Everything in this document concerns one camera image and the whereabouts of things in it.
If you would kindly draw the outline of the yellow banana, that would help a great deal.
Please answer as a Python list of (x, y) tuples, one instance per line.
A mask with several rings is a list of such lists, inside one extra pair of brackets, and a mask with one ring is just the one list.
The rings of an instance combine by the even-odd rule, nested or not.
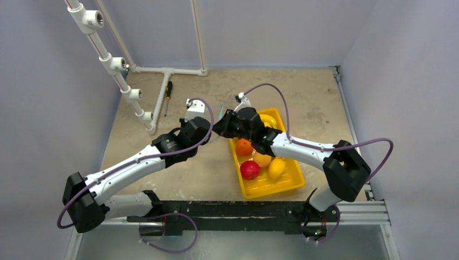
[(277, 121), (274, 117), (267, 114), (260, 114), (260, 118), (265, 126), (277, 129)]

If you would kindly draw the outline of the yellow peach with leaf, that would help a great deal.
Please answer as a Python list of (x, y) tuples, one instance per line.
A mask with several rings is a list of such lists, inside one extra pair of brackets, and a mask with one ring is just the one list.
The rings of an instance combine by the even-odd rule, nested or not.
[(253, 161), (260, 168), (268, 168), (269, 164), (272, 161), (272, 157), (267, 154), (261, 154), (261, 153), (255, 152), (253, 155)]

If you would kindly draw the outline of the black yellow screwdriver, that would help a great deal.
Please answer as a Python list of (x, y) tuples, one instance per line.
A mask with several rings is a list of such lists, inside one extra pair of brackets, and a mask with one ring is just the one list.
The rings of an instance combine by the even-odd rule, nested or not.
[(168, 112), (168, 106), (169, 106), (169, 101), (171, 99), (171, 94), (172, 94), (172, 89), (173, 89), (173, 83), (172, 81), (168, 81), (166, 85), (166, 92), (165, 92), (165, 109), (164, 109), (164, 117), (167, 116)]

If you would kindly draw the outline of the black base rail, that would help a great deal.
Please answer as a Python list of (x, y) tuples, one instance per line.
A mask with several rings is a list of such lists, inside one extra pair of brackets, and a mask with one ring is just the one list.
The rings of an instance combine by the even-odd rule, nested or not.
[(145, 216), (129, 215), (128, 222), (157, 223), (166, 236), (181, 236), (184, 231), (283, 232), (322, 239), (326, 225), (337, 222), (336, 205), (324, 212), (307, 201), (189, 201), (160, 200), (147, 191), (153, 207)]

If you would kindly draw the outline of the clear zip top bag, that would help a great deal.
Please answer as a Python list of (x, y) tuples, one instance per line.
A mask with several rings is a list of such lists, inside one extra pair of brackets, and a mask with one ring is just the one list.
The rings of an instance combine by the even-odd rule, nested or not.
[[(207, 108), (205, 108), (204, 118), (208, 122), (210, 122), (211, 121), (211, 115), (212, 115), (214, 123), (217, 123), (223, 117), (224, 110), (225, 110), (225, 105), (223, 103), (221, 103), (221, 104), (212, 106), (211, 110), (212, 110), (212, 114), (210, 114), (209, 110)], [(220, 137), (219, 135), (217, 135), (214, 132), (212, 132), (211, 136), (209, 137), (209, 141), (208, 142), (209, 143), (210, 142), (214, 142), (219, 137)]]

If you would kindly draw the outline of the red apple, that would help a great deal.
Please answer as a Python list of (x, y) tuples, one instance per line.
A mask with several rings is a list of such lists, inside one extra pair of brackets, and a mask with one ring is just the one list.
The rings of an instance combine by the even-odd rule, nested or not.
[(245, 161), (240, 165), (241, 177), (245, 180), (254, 180), (260, 173), (259, 165), (251, 160)]

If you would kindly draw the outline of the small yellow mango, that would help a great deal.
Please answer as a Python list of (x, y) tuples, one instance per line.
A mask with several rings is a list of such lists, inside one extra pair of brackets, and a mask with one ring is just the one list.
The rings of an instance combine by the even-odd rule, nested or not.
[(278, 179), (281, 177), (281, 175), (284, 173), (285, 171), (285, 162), (283, 161), (283, 159), (281, 158), (275, 158), (271, 161), (271, 163), (269, 164), (268, 166), (268, 176), (271, 178), (271, 179)]

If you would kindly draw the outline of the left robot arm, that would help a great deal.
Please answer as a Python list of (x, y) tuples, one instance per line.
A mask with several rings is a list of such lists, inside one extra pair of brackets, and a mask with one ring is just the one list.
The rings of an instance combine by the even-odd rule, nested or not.
[(108, 203), (113, 195), (151, 173), (195, 156), (198, 146), (209, 140), (212, 124), (199, 116), (181, 120), (181, 127), (159, 135), (139, 153), (104, 171), (86, 177), (80, 172), (71, 174), (64, 188), (58, 228), (73, 226), (79, 233), (96, 228), (114, 212), (115, 207)]

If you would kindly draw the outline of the white pvc pipe frame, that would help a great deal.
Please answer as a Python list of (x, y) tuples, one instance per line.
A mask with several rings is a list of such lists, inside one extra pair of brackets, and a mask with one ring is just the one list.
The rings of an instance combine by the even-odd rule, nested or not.
[[(116, 30), (115, 25), (112, 24), (112, 19), (106, 10), (102, 1), (96, 1), (96, 10), (88, 10), (78, 0), (65, 1), (67, 5), (67, 11), (72, 16), (73, 20), (85, 34), (95, 49), (98, 59), (107, 71), (107, 73), (116, 82), (123, 98), (130, 104), (134, 110), (134, 114), (140, 123), (145, 127), (148, 134), (152, 135), (156, 132), (158, 119), (160, 118), (160, 111), (163, 101), (166, 98), (166, 85), (174, 74), (181, 75), (196, 75), (196, 76), (207, 76), (208, 69), (205, 61), (204, 46), (201, 37), (198, 6), (196, 1), (191, 1), (191, 8), (193, 14), (193, 25), (195, 28), (196, 41), (198, 43), (200, 68), (199, 69), (177, 69), (170, 67), (153, 68), (153, 67), (138, 67), (132, 60), (126, 46)], [(118, 43), (122, 50), (123, 56), (113, 56), (103, 44), (97, 31), (102, 29), (104, 25), (107, 25), (110, 31), (115, 37), (115, 41)], [(158, 98), (155, 104), (155, 108), (152, 112), (146, 111), (141, 108), (139, 101), (142, 98), (142, 92), (140, 89), (133, 89), (130, 87), (122, 76), (123, 72), (133, 73), (160, 73), (163, 75), (162, 84), (160, 86)]]

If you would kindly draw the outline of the yellow plastic tray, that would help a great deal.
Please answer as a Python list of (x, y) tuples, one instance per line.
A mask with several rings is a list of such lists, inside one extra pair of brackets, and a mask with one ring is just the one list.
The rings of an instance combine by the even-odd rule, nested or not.
[(235, 151), (238, 139), (229, 140), (232, 150), (233, 161), (239, 179), (242, 196), (245, 199), (256, 199), (280, 192), (299, 189), (305, 186), (305, 178), (300, 169), (298, 162), (294, 159), (283, 158), (285, 170), (276, 180), (268, 175), (266, 168), (260, 170), (259, 175), (253, 180), (244, 179), (240, 172), (240, 165), (245, 161), (252, 160), (253, 156), (242, 156)]

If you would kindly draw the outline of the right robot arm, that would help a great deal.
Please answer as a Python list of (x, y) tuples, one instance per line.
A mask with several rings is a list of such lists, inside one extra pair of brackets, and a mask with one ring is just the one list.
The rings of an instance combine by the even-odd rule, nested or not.
[(265, 126), (253, 107), (227, 110), (213, 125), (213, 132), (224, 138), (246, 139), (258, 153), (293, 159), (322, 170), (327, 184), (313, 192), (304, 205), (305, 216), (310, 220), (319, 219), (338, 202), (355, 201), (371, 173), (349, 142), (319, 144), (290, 137), (285, 131)]

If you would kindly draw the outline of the orange fruit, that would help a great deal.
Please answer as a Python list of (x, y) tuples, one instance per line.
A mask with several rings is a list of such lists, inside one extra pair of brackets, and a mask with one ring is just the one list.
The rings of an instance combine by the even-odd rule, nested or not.
[(254, 148), (250, 141), (246, 139), (239, 139), (235, 143), (235, 152), (240, 156), (249, 156), (253, 153)]

